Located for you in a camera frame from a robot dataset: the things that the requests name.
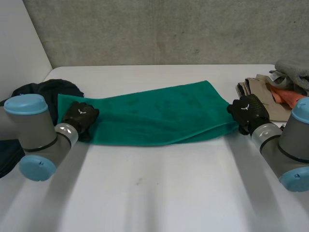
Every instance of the beige cloth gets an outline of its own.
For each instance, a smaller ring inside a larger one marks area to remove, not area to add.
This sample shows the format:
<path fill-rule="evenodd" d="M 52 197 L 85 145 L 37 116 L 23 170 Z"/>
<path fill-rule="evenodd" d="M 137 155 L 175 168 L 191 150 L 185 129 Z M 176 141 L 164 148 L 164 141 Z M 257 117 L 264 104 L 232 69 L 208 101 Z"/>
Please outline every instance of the beige cloth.
<path fill-rule="evenodd" d="M 256 78 L 246 78 L 240 85 L 244 92 L 255 94 L 263 103 L 269 113 L 269 119 L 272 121 L 287 121 L 291 115 L 291 108 L 287 104 L 275 103 L 270 88 L 267 87 L 267 76 L 257 75 Z"/>

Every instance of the white wall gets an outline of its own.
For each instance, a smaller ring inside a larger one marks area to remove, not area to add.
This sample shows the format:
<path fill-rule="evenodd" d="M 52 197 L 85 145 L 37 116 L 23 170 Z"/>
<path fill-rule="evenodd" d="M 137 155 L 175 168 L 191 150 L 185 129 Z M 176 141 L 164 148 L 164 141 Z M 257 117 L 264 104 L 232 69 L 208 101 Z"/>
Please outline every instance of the white wall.
<path fill-rule="evenodd" d="M 0 0 L 0 101 L 51 70 L 22 0 Z"/>

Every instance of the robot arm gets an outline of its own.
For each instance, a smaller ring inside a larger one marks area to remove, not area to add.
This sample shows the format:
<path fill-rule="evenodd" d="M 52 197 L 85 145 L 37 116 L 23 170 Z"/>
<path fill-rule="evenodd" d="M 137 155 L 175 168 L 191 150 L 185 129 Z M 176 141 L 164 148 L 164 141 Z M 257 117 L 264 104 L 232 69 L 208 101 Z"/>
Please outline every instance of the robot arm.
<path fill-rule="evenodd" d="M 289 191 L 309 190 L 309 98 L 298 101 L 282 131 L 255 95 L 241 97 L 227 111 L 239 123 L 239 132 L 250 134 L 279 181 Z"/>
<path fill-rule="evenodd" d="M 25 156 L 19 163 L 28 179 L 49 179 L 79 138 L 89 139 L 88 129 L 99 115 L 91 105 L 73 102 L 62 123 L 55 127 L 47 104 L 38 94 L 8 99 L 0 107 L 0 140 L 18 139 Z"/>

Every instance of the black ring band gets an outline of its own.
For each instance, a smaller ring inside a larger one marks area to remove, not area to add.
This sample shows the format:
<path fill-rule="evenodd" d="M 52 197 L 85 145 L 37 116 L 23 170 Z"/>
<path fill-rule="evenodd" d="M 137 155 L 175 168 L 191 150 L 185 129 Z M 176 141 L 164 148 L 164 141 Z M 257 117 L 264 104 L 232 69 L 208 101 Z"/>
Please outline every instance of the black ring band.
<path fill-rule="evenodd" d="M 301 162 L 301 163 L 309 163 L 308 159 L 301 159 L 301 158 L 297 158 L 295 156 L 290 155 L 289 153 L 287 153 L 285 150 L 282 149 L 282 147 L 280 147 L 279 143 L 278 143 L 278 149 L 279 151 L 284 154 L 285 156 L 287 156 L 290 159 L 293 159 L 295 161 Z"/>
<path fill-rule="evenodd" d="M 70 144 L 70 148 L 72 148 L 71 140 L 70 140 L 66 135 L 64 135 L 64 134 L 62 134 L 62 133 L 60 133 L 60 132 L 57 132 L 57 134 L 63 136 L 64 138 L 66 138 L 67 141 L 68 141 L 68 143 Z"/>
<path fill-rule="evenodd" d="M 52 145 L 54 145 L 58 140 L 58 137 L 56 136 L 56 138 L 49 144 L 45 145 L 45 146 L 41 146 L 41 147 L 38 147 L 38 148 L 33 148 L 33 149 L 27 149 L 27 148 L 23 148 L 24 151 L 26 152 L 37 152 L 37 151 L 42 151 L 44 149 L 47 149 L 49 147 L 51 147 Z"/>
<path fill-rule="evenodd" d="M 275 139 L 275 138 L 278 138 L 278 137 L 280 137 L 280 134 L 271 136 L 271 137 L 269 137 L 268 139 L 266 139 L 266 140 L 261 144 L 261 146 L 260 146 L 260 153 L 262 153 L 262 149 L 263 149 L 263 147 L 265 146 L 265 144 L 267 144 L 270 140 Z"/>

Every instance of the light blue joint cap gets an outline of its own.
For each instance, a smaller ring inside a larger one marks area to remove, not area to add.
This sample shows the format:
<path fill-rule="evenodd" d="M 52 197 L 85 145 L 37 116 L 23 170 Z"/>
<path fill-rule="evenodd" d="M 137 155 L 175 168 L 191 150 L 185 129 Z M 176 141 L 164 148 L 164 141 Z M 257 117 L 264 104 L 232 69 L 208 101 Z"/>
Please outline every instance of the light blue joint cap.
<path fill-rule="evenodd" d="M 8 99 L 4 103 L 6 112 L 13 115 L 36 115 L 48 109 L 44 97 L 39 94 L 25 94 Z"/>
<path fill-rule="evenodd" d="M 309 190 L 309 166 L 292 169 L 283 174 L 279 181 L 289 191 L 307 191 Z"/>
<path fill-rule="evenodd" d="M 26 155 L 19 162 L 19 170 L 30 180 L 45 181 L 55 173 L 56 166 L 42 156 Z"/>
<path fill-rule="evenodd" d="M 298 121 L 309 124 L 309 97 L 298 100 L 292 110 L 292 116 Z"/>

